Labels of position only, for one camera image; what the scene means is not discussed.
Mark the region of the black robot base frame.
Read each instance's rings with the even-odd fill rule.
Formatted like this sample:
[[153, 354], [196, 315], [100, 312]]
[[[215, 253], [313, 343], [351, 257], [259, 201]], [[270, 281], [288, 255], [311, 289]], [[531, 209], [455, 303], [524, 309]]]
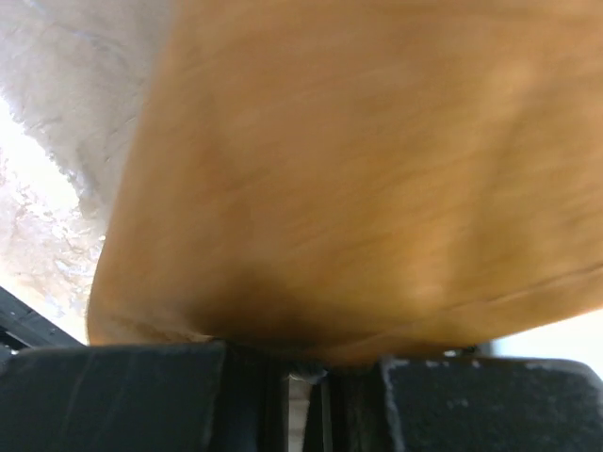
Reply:
[[1, 362], [25, 348], [83, 344], [0, 287]]

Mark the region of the brown Trader Joe's tote bag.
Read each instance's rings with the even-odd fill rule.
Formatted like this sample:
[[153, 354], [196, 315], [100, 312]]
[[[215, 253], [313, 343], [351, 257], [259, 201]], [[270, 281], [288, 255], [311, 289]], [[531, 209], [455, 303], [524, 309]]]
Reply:
[[178, 1], [92, 344], [327, 363], [602, 305], [598, 1]]

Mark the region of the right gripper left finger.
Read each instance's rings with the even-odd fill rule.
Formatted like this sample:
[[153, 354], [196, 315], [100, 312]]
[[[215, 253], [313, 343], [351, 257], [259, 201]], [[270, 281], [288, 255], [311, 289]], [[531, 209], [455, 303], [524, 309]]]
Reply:
[[49, 347], [1, 367], [5, 451], [284, 451], [277, 363], [222, 341]]

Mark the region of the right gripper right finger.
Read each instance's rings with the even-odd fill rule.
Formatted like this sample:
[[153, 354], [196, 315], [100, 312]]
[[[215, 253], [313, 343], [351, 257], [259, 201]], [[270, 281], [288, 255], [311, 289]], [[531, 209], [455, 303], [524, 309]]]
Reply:
[[602, 448], [602, 380], [567, 360], [388, 358], [313, 388], [306, 451]]

